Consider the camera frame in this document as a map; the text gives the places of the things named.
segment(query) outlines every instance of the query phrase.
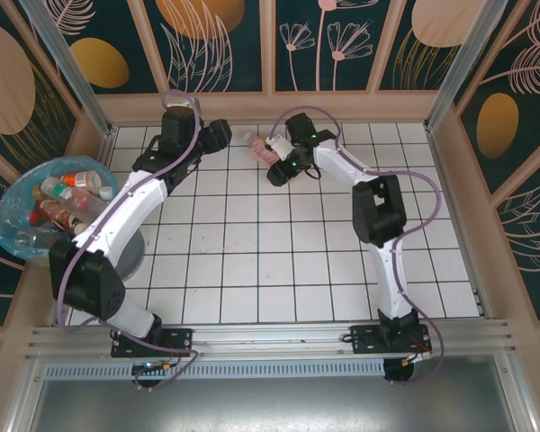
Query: wooden frame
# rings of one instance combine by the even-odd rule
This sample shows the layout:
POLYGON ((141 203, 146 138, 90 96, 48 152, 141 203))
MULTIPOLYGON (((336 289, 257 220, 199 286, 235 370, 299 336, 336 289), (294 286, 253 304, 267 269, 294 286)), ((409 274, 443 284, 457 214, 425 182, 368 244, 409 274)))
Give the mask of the wooden frame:
POLYGON ((455 108, 436 128, 446 183, 455 197, 461 229, 473 255, 479 289, 493 316, 508 320, 526 381, 540 409, 540 320, 536 318, 491 194, 455 108))

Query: purple cable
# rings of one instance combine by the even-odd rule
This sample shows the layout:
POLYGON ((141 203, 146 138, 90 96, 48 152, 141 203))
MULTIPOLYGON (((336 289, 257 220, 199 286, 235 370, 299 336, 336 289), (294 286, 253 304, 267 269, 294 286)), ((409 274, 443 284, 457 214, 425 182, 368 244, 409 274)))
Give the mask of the purple cable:
MULTIPOLYGON (((72 271, 74 270, 74 267, 76 267, 76 264, 77 264, 78 260, 80 259, 80 257, 86 252, 86 250, 92 244, 92 242, 95 240, 95 237, 100 233, 100 231, 102 231, 102 228, 108 222, 108 220, 118 211, 118 209, 120 208, 122 203, 124 203, 128 198, 130 198, 133 195, 134 192, 136 192, 139 188, 141 188, 143 185, 145 185, 150 180, 152 180, 154 178, 157 178, 159 176, 162 176, 164 173, 166 173, 166 172, 170 171, 171 169, 174 169, 178 165, 180 165, 184 161, 184 159, 190 154, 190 152, 194 149, 194 146, 196 145, 196 142, 198 142, 198 134, 200 133, 200 114, 198 113, 198 110, 196 109, 196 105, 194 103, 194 100, 188 94, 186 94, 186 93, 184 93, 184 92, 182 92, 180 90, 170 89, 170 90, 164 92, 164 94, 162 94, 162 106, 164 106, 165 108, 167 108, 167 105, 166 105, 166 96, 167 95, 180 95, 184 99, 186 99, 186 101, 188 101, 190 106, 192 106, 192 110, 193 110, 193 113, 194 113, 194 132, 193 132, 192 139, 190 140, 190 144, 188 145, 188 147, 186 148, 184 153, 182 153, 182 155, 177 160, 172 162, 170 165, 160 169, 156 173, 154 173, 152 175, 149 175, 148 177, 144 178, 143 180, 140 180, 138 183, 136 183, 128 191, 128 193, 125 193, 117 201, 111 202, 110 210, 104 215, 102 220, 100 220, 100 223, 98 224, 98 226, 96 226, 94 228, 94 231, 92 232, 92 234, 90 235, 88 240, 85 242, 85 244, 72 257, 72 259, 68 263, 68 267, 66 268, 66 271, 62 275, 62 280, 60 281, 60 288, 58 290, 58 297, 57 297, 57 300, 56 300, 56 315, 57 315, 57 319, 58 319, 58 324, 64 330, 68 330, 68 329, 69 330, 78 330, 78 329, 81 329, 82 327, 84 327, 85 325, 87 325, 88 323, 92 322, 93 320, 95 320, 95 318, 92 317, 92 318, 86 319, 84 322, 82 322, 78 326, 74 326, 74 327, 67 326, 66 323, 64 322, 64 315, 63 315, 63 311, 62 311, 62 306, 64 304, 64 294, 66 293, 66 289, 68 287, 68 280, 70 278, 70 275, 72 274, 72 271)), ((115 331, 119 331, 126 338, 129 338, 129 339, 133 340, 134 342, 137 342, 138 344, 143 345, 144 347, 148 347, 148 348, 151 348, 151 349, 154 349, 154 350, 157 350, 157 351, 168 352, 168 353, 171 353, 171 354, 187 354, 187 353, 194 354, 194 357, 184 367, 182 367, 175 375, 173 375, 173 377, 168 378, 167 380, 164 380, 163 382, 161 382, 160 384, 162 384, 162 385, 157 384, 154 387, 155 389, 157 387, 158 388, 159 387, 164 387, 164 385, 167 385, 168 383, 171 383, 175 378, 177 378, 180 374, 182 374, 186 370, 186 368, 196 360, 196 358, 198 356, 198 352, 193 350, 193 349, 190 349, 190 350, 189 349, 173 349, 173 348, 164 348, 162 346, 152 345, 152 344, 149 344, 148 342, 145 342, 143 340, 138 339, 137 337, 134 337, 133 335, 131 335, 129 333, 122 332, 121 330, 119 330, 117 328, 114 328, 113 326, 111 326, 107 322, 101 321, 101 323, 103 325, 105 325, 106 327, 109 327, 110 329, 113 329, 115 331)))
MULTIPOLYGON (((272 127, 272 130, 270 130, 270 137, 269 138, 272 138, 274 136, 274 132, 276 130, 276 127, 278 126, 278 123, 280 123, 280 121, 284 117, 286 117, 290 113, 293 113, 293 112, 296 112, 296 111, 301 111, 301 110, 314 110, 314 111, 318 111, 319 113, 323 113, 324 115, 326 115, 336 125, 336 128, 337 128, 337 135, 336 135, 336 139, 335 139, 336 150, 338 151, 338 154, 346 162, 348 162, 352 167, 354 167, 356 169, 359 169, 360 171, 362 171, 363 173, 365 173, 365 174, 367 174, 369 176, 411 176, 411 177, 416 177, 416 178, 419 178, 420 180, 425 181, 426 183, 428 183, 432 187, 432 190, 434 191, 434 194, 436 195, 436 206, 434 207, 434 210, 432 211, 432 213, 430 214, 430 217, 428 219, 424 220, 421 224, 417 225, 414 228, 407 229, 406 231, 404 231, 401 235, 399 235, 393 241, 393 243, 392 243, 392 252, 394 253, 394 255, 395 255, 395 252, 396 252, 396 246, 398 245, 398 243, 400 241, 402 241, 409 234, 412 234, 412 233, 414 233, 414 232, 416 232, 418 230, 422 230, 424 227, 426 227, 427 225, 429 225, 432 221, 434 221, 436 219, 436 217, 438 215, 438 212, 440 212, 440 206, 442 205, 442 199, 440 197, 440 190, 439 190, 438 186, 434 183, 434 181, 432 181, 431 178, 429 178, 426 175, 423 175, 421 173, 415 173, 414 171, 409 171, 409 170, 402 170, 402 171, 373 171, 373 170, 368 169, 363 164, 356 163, 356 161, 352 157, 350 157, 348 155, 347 150, 344 148, 344 146, 342 146, 340 144, 340 136, 342 135, 342 128, 340 127, 340 124, 332 116, 332 114, 330 114, 325 109, 320 108, 319 106, 300 105, 300 106, 295 106, 295 107, 293 107, 293 108, 291 108, 289 110, 284 111, 280 115, 280 117, 278 117, 278 120, 276 120, 274 122, 274 126, 272 127)), ((424 318, 428 322, 428 324, 430 324, 432 329, 434 329, 434 331, 436 332, 436 337, 438 338, 438 342, 440 344, 440 357, 438 358, 438 364, 436 365, 434 370, 431 373, 429 373, 428 375, 426 375, 426 376, 424 376, 422 378, 418 378, 415 381, 408 381, 408 382, 403 382, 402 383, 403 385, 412 385, 412 384, 421 383, 423 381, 429 380, 430 378, 432 378, 434 375, 436 375, 438 373, 438 371, 442 367, 442 363, 444 362, 444 352, 445 352, 444 338, 442 337, 442 333, 438 329, 438 326, 436 325, 436 323, 416 303, 414 303, 414 301, 412 301, 410 299, 410 297, 406 294, 406 292, 404 290, 404 287, 402 286, 402 284, 400 282, 399 273, 398 273, 398 262, 397 262, 396 259, 392 260, 392 272, 394 273, 394 277, 396 278, 396 284, 398 285, 398 289, 400 290, 401 296, 404 298, 404 300, 406 301, 407 304, 409 304, 413 309, 415 309, 422 316, 422 318, 424 318)))

